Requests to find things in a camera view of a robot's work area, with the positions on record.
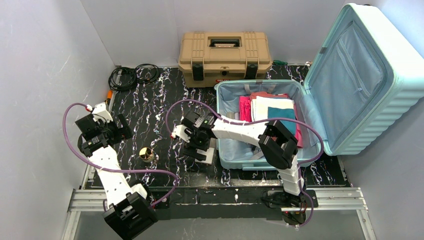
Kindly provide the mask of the teal and beige towel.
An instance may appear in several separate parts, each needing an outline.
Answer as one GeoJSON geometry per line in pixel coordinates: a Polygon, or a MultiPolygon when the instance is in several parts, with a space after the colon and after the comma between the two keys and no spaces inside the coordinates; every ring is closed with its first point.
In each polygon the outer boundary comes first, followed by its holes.
{"type": "Polygon", "coordinates": [[[289,98],[258,96],[251,101],[252,121],[286,118],[296,120],[295,103],[289,98]]]}

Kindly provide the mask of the magenta shorts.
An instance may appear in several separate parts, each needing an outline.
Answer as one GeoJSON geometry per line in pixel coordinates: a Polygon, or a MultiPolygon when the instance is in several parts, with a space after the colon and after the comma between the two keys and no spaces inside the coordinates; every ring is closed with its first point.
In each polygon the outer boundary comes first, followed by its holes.
{"type": "Polygon", "coordinates": [[[241,121],[251,122],[251,99],[249,96],[239,97],[239,118],[241,121]]]}

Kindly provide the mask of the pink camouflage pants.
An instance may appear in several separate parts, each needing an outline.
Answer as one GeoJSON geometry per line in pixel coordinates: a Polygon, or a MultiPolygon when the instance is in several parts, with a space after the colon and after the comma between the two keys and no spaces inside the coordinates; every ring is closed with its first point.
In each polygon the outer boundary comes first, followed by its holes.
{"type": "Polygon", "coordinates": [[[294,136],[297,139],[297,147],[302,149],[303,148],[303,138],[302,138],[302,132],[301,132],[301,125],[296,124],[294,136]]]}

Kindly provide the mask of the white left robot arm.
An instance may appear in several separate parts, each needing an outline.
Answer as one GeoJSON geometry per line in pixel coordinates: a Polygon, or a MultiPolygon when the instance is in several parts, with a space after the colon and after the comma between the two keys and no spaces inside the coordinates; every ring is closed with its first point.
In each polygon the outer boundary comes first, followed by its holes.
{"type": "Polygon", "coordinates": [[[118,127],[108,113],[90,113],[75,123],[81,130],[78,148],[96,165],[107,202],[105,222],[123,239],[133,240],[158,221],[151,207],[152,193],[140,180],[129,184],[121,173],[113,146],[130,139],[133,133],[122,114],[118,127]]]}

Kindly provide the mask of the white lavender tube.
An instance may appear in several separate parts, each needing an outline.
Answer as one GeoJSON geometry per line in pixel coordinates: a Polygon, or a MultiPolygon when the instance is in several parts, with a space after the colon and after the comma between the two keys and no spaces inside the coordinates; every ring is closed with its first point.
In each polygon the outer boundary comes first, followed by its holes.
{"type": "Polygon", "coordinates": [[[227,118],[232,119],[232,120],[240,120],[240,114],[238,112],[227,112],[225,115],[227,118]]]}

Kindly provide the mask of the white square packet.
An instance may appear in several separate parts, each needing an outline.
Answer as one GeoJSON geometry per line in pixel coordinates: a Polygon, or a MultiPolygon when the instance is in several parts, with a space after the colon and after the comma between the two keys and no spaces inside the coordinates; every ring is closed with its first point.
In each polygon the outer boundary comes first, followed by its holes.
{"type": "Polygon", "coordinates": [[[204,160],[200,160],[196,158],[194,161],[196,163],[206,164],[206,165],[212,165],[214,159],[216,158],[216,149],[213,147],[208,148],[206,151],[198,149],[197,153],[205,157],[204,160]]]}

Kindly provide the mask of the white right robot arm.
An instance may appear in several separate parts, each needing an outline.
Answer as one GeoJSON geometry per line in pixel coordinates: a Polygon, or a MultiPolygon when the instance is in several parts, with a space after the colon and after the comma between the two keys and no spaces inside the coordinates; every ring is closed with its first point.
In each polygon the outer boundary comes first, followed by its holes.
{"type": "Polygon", "coordinates": [[[300,196],[304,180],[299,174],[298,141],[280,120],[252,123],[213,113],[201,116],[190,111],[171,132],[175,139],[184,141],[183,154],[198,162],[211,164],[216,149],[211,139],[228,139],[256,146],[266,162],[277,169],[283,190],[300,196]]]}

